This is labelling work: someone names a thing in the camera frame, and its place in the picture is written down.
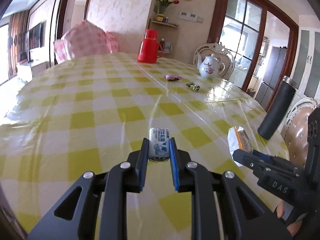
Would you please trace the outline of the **person's right hand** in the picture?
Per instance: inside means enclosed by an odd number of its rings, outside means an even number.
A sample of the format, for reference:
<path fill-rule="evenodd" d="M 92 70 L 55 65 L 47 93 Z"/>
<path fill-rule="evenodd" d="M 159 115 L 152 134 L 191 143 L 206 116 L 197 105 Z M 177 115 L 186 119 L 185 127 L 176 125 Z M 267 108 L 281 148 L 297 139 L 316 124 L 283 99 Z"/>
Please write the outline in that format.
<path fill-rule="evenodd" d="M 277 218 L 280 219 L 284 224 L 287 222 L 292 222 L 291 224 L 287 225 L 287 230 L 294 237 L 300 227 L 302 226 L 303 219 L 307 216 L 306 213 L 301 213 L 297 208 L 293 207 L 289 203 L 285 201 L 281 201 L 274 213 L 277 215 Z"/>

